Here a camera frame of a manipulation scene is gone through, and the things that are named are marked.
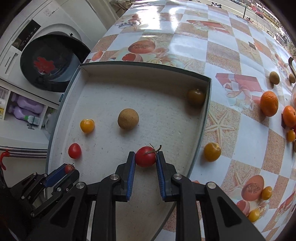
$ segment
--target washing machine door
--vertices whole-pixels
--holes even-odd
[[[26,46],[20,57],[20,68],[35,87],[63,93],[89,53],[90,49],[76,38],[47,34]]]

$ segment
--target kiwi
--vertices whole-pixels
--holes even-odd
[[[138,113],[130,108],[124,109],[119,113],[118,116],[118,125],[121,129],[131,130],[139,122]]]
[[[294,84],[296,82],[296,78],[292,73],[289,74],[289,81],[291,84]]]
[[[189,90],[187,92],[186,99],[190,105],[200,107],[205,102],[205,93],[199,89]]]
[[[271,71],[269,74],[269,80],[271,83],[278,85],[279,84],[279,75],[277,72]]]

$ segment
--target pole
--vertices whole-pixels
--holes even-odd
[[[246,4],[246,6],[244,8],[244,15],[246,14],[246,9],[247,9],[247,4]]]

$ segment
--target red car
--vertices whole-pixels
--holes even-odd
[[[255,14],[257,14],[259,17],[264,18],[263,13],[259,8],[257,8],[255,5],[252,5],[252,10],[254,11]]]

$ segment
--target red hook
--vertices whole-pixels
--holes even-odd
[[[5,167],[4,164],[2,163],[2,159],[3,159],[3,157],[5,157],[5,156],[7,156],[7,157],[10,156],[10,153],[8,152],[8,150],[2,152],[1,155],[0,155],[0,167],[2,167],[2,169],[6,171],[6,167]]]

